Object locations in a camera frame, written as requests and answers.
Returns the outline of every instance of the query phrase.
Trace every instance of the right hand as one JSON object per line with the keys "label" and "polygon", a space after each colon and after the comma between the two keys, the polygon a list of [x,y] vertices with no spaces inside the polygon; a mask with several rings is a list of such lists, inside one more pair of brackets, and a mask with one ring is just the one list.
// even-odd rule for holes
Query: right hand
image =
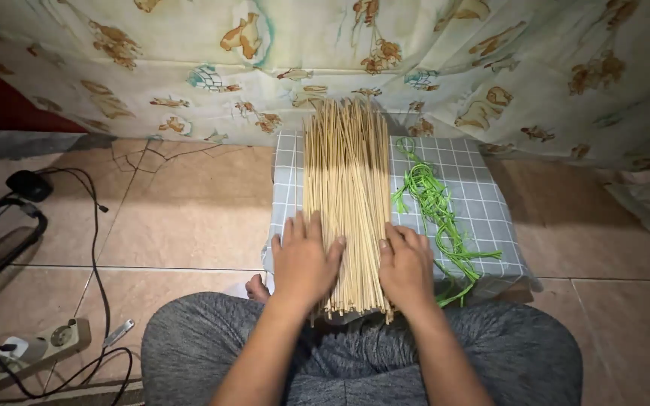
{"label": "right hand", "polygon": [[408,318],[423,306],[438,306],[433,292],[433,250],[425,235],[385,223],[380,240],[380,284],[388,299]]}

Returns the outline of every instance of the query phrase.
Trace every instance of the hand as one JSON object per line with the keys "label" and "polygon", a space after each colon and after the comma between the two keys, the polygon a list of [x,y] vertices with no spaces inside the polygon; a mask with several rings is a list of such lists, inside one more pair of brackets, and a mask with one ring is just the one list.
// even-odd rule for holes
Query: hand
{"label": "hand", "polygon": [[345,236],[338,237],[325,255],[320,212],[313,212],[310,226],[305,229],[300,211],[295,221],[292,217],[285,221],[282,234],[282,244],[279,235],[272,237],[276,288],[270,300],[285,300],[304,316],[330,292],[345,250]]}
{"label": "hand", "polygon": [[433,292],[433,250],[428,237],[385,223],[390,243],[380,240],[380,285],[406,318],[423,306],[438,306]]}

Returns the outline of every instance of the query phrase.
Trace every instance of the bare foot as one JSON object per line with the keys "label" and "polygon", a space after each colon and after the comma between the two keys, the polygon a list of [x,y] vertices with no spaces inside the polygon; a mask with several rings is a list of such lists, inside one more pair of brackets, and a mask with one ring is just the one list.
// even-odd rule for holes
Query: bare foot
{"label": "bare foot", "polygon": [[248,298],[257,300],[260,303],[267,303],[267,299],[270,298],[270,292],[267,291],[267,288],[262,283],[262,277],[260,274],[253,276],[252,279],[245,284],[245,289],[247,290]]}

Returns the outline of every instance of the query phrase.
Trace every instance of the bundle of bamboo sticks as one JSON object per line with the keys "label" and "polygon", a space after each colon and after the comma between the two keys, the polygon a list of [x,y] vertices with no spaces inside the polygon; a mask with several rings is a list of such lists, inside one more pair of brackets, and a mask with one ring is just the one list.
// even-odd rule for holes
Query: bundle of bamboo sticks
{"label": "bundle of bamboo sticks", "polygon": [[393,308],[378,279],[385,222],[390,221],[388,130],[369,101],[325,100],[304,122],[302,211],[320,210],[325,250],[340,235],[348,244],[335,286],[313,316]]}

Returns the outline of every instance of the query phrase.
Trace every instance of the gray sweatpants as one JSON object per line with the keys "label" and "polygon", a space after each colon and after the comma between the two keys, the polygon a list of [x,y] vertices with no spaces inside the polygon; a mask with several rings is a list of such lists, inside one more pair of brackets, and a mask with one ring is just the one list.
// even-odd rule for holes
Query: gray sweatpants
{"label": "gray sweatpants", "polygon": [[[204,405],[240,354],[263,305],[201,292],[164,305],[147,325],[141,362],[148,405]],[[581,351],[551,316],[489,301],[443,311],[496,404],[579,404]],[[426,404],[415,342],[402,317],[302,328],[283,403]]]}

